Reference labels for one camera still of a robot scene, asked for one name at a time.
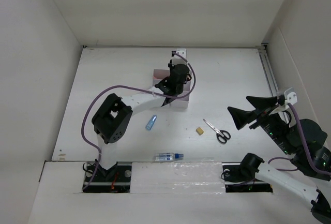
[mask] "scissors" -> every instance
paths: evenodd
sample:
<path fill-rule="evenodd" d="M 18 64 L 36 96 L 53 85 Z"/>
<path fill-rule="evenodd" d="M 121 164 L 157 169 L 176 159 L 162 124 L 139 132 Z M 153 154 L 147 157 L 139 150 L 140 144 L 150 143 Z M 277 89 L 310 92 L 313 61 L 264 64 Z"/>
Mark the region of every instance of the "scissors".
<path fill-rule="evenodd" d="M 215 133 L 216 133 L 216 138 L 217 138 L 217 140 L 219 141 L 219 143 L 221 143 L 221 144 L 226 144 L 227 141 L 228 141 L 229 139 L 231 139 L 231 135 L 230 135 L 230 133 L 229 133 L 228 131 L 217 129 L 213 124 L 211 124 L 209 121 L 206 121 L 205 119 L 203 119 L 203 121 L 204 121 L 205 123 L 207 123 L 207 125 L 208 125 L 212 130 L 215 131 Z"/>

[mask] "black scissors handle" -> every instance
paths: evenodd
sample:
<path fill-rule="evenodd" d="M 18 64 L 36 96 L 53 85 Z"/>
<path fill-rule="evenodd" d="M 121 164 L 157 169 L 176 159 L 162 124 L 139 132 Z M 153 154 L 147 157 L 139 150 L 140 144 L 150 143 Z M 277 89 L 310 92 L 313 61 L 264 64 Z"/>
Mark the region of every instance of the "black scissors handle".
<path fill-rule="evenodd" d="M 225 130 L 219 130 L 219 131 L 221 132 L 221 134 L 223 134 L 223 136 L 220 135 L 219 133 L 216 134 L 216 138 L 217 138 L 218 142 L 221 144 L 226 144 L 227 141 L 229 139 L 231 139 L 231 134 Z"/>

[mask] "white backdrop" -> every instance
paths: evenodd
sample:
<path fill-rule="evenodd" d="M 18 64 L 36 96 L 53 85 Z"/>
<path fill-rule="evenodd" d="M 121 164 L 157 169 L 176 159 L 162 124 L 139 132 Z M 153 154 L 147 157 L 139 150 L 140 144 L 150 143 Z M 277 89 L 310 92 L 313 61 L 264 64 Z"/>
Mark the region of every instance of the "white backdrop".
<path fill-rule="evenodd" d="M 55 0 L 80 44 L 261 44 L 283 0 Z"/>

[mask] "scissors blade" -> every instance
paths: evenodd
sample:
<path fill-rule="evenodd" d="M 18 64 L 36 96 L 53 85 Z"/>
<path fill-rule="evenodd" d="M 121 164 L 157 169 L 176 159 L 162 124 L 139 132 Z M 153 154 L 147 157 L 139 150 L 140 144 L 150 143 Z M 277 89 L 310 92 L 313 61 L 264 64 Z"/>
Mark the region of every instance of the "scissors blade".
<path fill-rule="evenodd" d="M 210 123 L 209 121 L 203 119 L 203 121 L 212 129 L 214 130 L 216 133 L 219 133 L 219 130 L 212 124 Z"/>

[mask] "tabletop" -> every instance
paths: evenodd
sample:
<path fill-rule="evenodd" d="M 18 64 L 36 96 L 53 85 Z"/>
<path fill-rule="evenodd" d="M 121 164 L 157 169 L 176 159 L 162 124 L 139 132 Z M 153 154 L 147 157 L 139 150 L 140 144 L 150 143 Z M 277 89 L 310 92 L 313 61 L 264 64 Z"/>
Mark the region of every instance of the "tabletop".
<path fill-rule="evenodd" d="M 95 148 L 81 138 L 83 116 L 91 101 L 105 88 L 128 85 L 148 89 L 154 69 L 168 69 L 175 48 L 85 48 L 81 55 L 67 108 L 53 153 L 53 161 L 87 161 L 97 158 Z M 252 110 L 246 96 L 270 97 L 271 92 L 257 49 L 188 48 L 187 59 L 197 75 L 187 109 L 165 106 L 133 116 L 125 135 L 118 141 L 118 161 L 153 161 L 155 153 L 183 153 L 184 161 L 241 161 L 248 153 L 269 159 L 283 155 L 261 128 L 238 131 L 228 106 Z M 118 96 L 134 94 L 126 89 Z M 97 144 L 91 119 L 108 94 L 101 97 L 88 117 L 87 138 Z M 150 118 L 157 120 L 151 131 Z M 231 134 L 220 144 L 203 121 L 207 119 Z M 196 129 L 201 127 L 200 136 Z"/>

